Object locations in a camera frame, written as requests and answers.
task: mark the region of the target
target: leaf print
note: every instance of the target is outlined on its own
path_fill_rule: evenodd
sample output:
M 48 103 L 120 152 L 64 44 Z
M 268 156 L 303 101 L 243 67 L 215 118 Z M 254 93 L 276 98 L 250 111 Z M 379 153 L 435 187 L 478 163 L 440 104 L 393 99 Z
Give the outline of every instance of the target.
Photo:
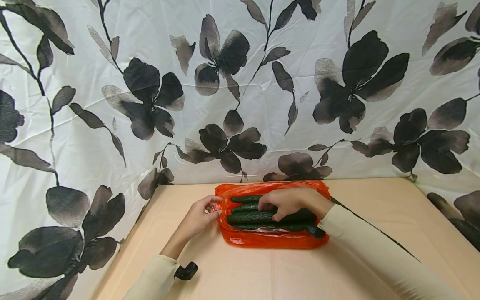
M 352 22 L 352 30 L 357 28 L 357 26 L 363 21 L 363 19 L 366 17 L 369 11 L 373 8 L 375 3 L 377 3 L 377 1 L 372 1 L 370 3 L 365 4 L 363 8 L 360 8 L 359 13 L 357 14 L 357 16 Z
M 467 102 L 462 98 L 448 101 L 437 108 L 428 119 L 429 129 L 451 130 L 460 125 L 467 114 Z
M 480 35 L 480 2 L 475 6 L 470 15 L 468 16 L 467 22 L 465 23 L 465 29 L 470 32 L 475 32 L 477 35 Z
M 28 149 L 20 149 L 0 143 L 0 153 L 10 158 L 12 162 L 22 167 L 30 167 L 43 172 L 55 173 L 50 163 L 38 157 Z
M 196 43 L 193 42 L 193 44 L 190 45 L 185 36 L 170 36 L 170 43 L 172 47 L 175 48 L 175 54 L 177 54 L 183 74 L 187 76 L 190 59 L 195 51 Z
M 262 14 L 262 11 L 258 7 L 257 3 L 255 3 L 253 0 L 241 0 L 241 2 L 247 5 L 247 10 L 250 16 L 255 21 L 265 25 L 265 29 L 268 30 L 267 22 L 265 21 L 264 15 Z
M 433 15 L 433 24 L 430 26 L 428 31 L 427 39 L 422 47 L 422 56 L 424 56 L 430 48 L 435 45 L 437 40 L 447 33 L 450 29 L 455 26 L 458 21 L 467 13 L 465 11 L 461 15 L 456 15 L 458 3 L 452 3 L 445 5 L 445 3 L 440 2 L 437 7 L 435 15 Z
M 79 228 L 90 208 L 90 201 L 84 192 L 64 186 L 49 188 L 46 199 L 50 216 L 67 227 Z
M 94 113 L 84 110 L 80 105 L 76 103 L 71 103 L 70 109 L 77 115 L 79 116 L 85 124 L 88 125 L 88 127 L 92 129 L 96 128 L 102 128 L 105 127 L 105 124 L 100 120 L 99 117 L 97 117 Z
M 288 51 L 287 48 L 285 48 L 285 47 L 275 47 L 272 50 L 270 50 L 270 52 L 267 54 L 267 56 L 262 61 L 262 63 L 260 63 L 260 66 L 264 66 L 267 63 L 269 63 L 271 61 L 275 61 L 279 58 L 282 58 L 282 57 L 284 57 L 288 54 L 290 54 L 290 51 Z
M 293 101 L 292 105 L 288 109 L 288 128 L 287 128 L 287 131 L 285 131 L 285 134 L 287 134 L 287 132 L 290 130 L 290 127 L 292 127 L 293 122 L 295 122 L 295 120 L 297 119 L 298 114 L 299 114 L 299 109 L 295 101 Z
M 243 131 L 243 120 L 236 110 L 229 110 L 223 120 L 223 129 L 227 136 L 233 136 Z
M 92 270 L 103 268 L 117 250 L 117 241 L 112 237 L 104 237 L 90 241 L 85 247 L 80 261 L 80 273 L 89 266 Z
M 468 150 L 470 134 L 465 131 L 432 130 L 424 134 L 418 143 L 421 158 L 431 168 L 442 174 L 456 174 L 462 165 L 452 153 L 462 154 Z
M 83 246 L 80 231 L 58 226 L 35 228 L 18 242 L 18 251 L 8 260 L 8 267 L 18 268 L 28 277 L 57 277 L 80 259 Z
M 480 42 L 466 37 L 456 39 L 446 44 L 435 55 L 430 67 L 433 76 L 446 75 L 463 69 L 474 58 Z
M 77 90 L 69 85 L 62 87 L 53 98 L 51 114 L 55 115 L 62 107 L 68 105 L 75 96 Z
M 288 91 L 294 94 L 292 77 L 287 71 L 285 71 L 283 65 L 278 61 L 274 61 L 272 62 L 272 70 L 273 70 L 273 74 L 275 75 L 275 79 L 276 79 L 276 82 L 278 83 L 278 86 L 280 86 L 282 90 Z
M 125 196 L 119 193 L 110 199 L 111 196 L 111 189 L 105 185 L 97 189 L 82 223 L 85 243 L 109 233 L 125 214 Z
M 73 54 L 74 47 L 68 40 L 65 24 L 56 12 L 48 8 L 38 7 L 32 1 L 23 4 L 6 4 L 5 8 L 40 29 L 58 49 L 66 54 Z
M 50 47 L 50 42 L 46 36 L 42 36 L 40 43 L 36 49 L 36 58 L 38 59 L 38 64 L 40 65 L 38 71 L 48 68 L 53 64 L 53 52 Z

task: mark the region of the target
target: black flower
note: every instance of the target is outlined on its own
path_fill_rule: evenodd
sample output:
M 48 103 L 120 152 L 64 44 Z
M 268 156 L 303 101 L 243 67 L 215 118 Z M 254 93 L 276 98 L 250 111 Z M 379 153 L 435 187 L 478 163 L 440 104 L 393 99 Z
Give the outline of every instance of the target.
M 338 118 L 340 129 L 353 133 L 365 116 L 365 104 L 359 97 L 367 102 L 382 101 L 402 83 L 410 55 L 402 53 L 383 63 L 387 55 L 387 45 L 376 31 L 370 31 L 348 49 L 343 72 L 331 60 L 318 60 L 315 82 L 321 98 L 313 110 L 315 121 L 329 124 Z M 345 86 L 340 84 L 340 73 Z
M 132 121 L 133 134 L 148 141 L 156 128 L 161 134 L 173 137 L 175 121 L 160 107 L 173 111 L 183 109 L 185 96 L 176 75 L 171 72 L 163 75 L 160 86 L 157 68 L 134 58 L 125 69 L 123 79 L 131 93 L 112 85 L 104 86 L 102 93 L 113 108 Z
M 312 157 L 301 152 L 280 156 L 278 159 L 278 168 L 284 174 L 276 172 L 268 173 L 264 176 L 264 181 L 322 180 L 332 173 L 331 167 L 315 167 Z
M 247 53 L 250 49 L 247 38 L 240 31 L 232 30 L 220 50 L 218 28 L 209 14 L 202 20 L 198 45 L 200 54 L 210 61 L 200 64 L 195 70 L 195 89 L 202 96 L 210 96 L 217 92 L 219 73 L 223 78 L 231 80 L 231 76 L 247 64 Z

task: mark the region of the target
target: floral curtain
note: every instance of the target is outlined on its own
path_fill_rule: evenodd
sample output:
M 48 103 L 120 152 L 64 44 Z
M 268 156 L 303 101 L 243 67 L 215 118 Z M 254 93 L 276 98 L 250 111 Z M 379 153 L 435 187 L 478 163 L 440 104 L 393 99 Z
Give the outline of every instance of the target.
M 407 177 L 480 250 L 477 0 L 0 0 L 0 24 L 0 299 L 91 297 L 170 184 Z

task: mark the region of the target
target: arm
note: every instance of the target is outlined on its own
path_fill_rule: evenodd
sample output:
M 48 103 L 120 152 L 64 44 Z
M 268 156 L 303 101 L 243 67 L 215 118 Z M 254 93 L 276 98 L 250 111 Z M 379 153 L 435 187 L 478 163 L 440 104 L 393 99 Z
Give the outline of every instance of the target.
M 192 204 L 177 230 L 160 254 L 152 257 L 137 282 L 130 288 L 124 300 L 163 300 L 173 285 L 179 264 L 177 259 L 183 248 L 222 212 L 215 211 L 219 197 L 207 196 Z
M 302 207 L 310 209 L 321 219 L 321 229 L 350 248 L 401 299 L 460 299 L 439 277 L 379 230 L 329 202 L 315 190 L 289 189 L 272 193 L 260 199 L 259 209 L 272 204 L 277 206 L 275 221 Z

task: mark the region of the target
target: beige table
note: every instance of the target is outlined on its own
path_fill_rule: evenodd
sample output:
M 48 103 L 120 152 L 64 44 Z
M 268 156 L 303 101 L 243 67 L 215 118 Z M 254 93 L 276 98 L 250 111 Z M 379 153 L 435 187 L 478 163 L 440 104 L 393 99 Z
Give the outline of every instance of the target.
M 480 299 L 480 253 L 406 179 L 325 180 L 330 193 L 402 243 L 466 299 Z M 217 184 L 157 189 L 94 297 L 121 299 L 148 259 L 160 252 L 191 203 Z M 314 251 L 243 249 L 228 245 L 218 228 L 192 240 L 180 259 L 195 261 L 191 281 L 176 280 L 168 299 L 396 299 L 333 239 Z

